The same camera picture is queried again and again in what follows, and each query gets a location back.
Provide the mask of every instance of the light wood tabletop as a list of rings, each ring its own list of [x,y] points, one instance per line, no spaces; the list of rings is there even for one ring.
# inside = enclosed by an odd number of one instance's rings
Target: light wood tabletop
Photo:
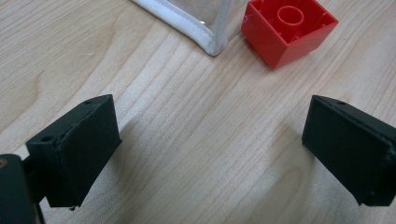
[[[128,0],[2,0],[0,153],[113,94],[122,144],[81,207],[40,203],[47,223],[395,223],[302,134],[313,94],[396,126],[396,1],[319,2],[339,24],[272,70],[240,32],[211,57]]]

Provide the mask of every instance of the wooden table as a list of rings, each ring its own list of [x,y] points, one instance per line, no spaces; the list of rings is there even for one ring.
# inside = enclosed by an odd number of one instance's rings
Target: wooden table
[[[114,95],[123,143],[75,212],[48,223],[395,223],[302,145],[312,94],[396,126],[396,2],[320,0],[319,49],[269,69],[238,33],[218,57],[128,0],[0,1],[1,153]]]

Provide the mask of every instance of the red lego block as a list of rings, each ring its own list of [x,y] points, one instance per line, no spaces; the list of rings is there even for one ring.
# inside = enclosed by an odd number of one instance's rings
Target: red lego block
[[[338,20],[315,0],[251,0],[242,33],[272,68],[317,49]]]

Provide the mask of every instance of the black plastic part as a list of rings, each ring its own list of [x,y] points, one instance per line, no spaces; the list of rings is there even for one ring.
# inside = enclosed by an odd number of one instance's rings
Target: black plastic part
[[[0,155],[0,223],[44,223],[17,155]]]
[[[359,204],[391,204],[396,194],[395,128],[344,102],[314,95],[303,144]]]
[[[32,189],[43,189],[52,207],[81,206],[120,142],[112,96],[81,103],[26,143],[26,167],[40,175]]]

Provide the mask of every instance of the transparent container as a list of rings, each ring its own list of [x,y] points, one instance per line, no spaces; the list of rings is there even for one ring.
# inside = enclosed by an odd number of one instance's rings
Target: transparent container
[[[240,31],[248,0],[133,0],[212,56]]]

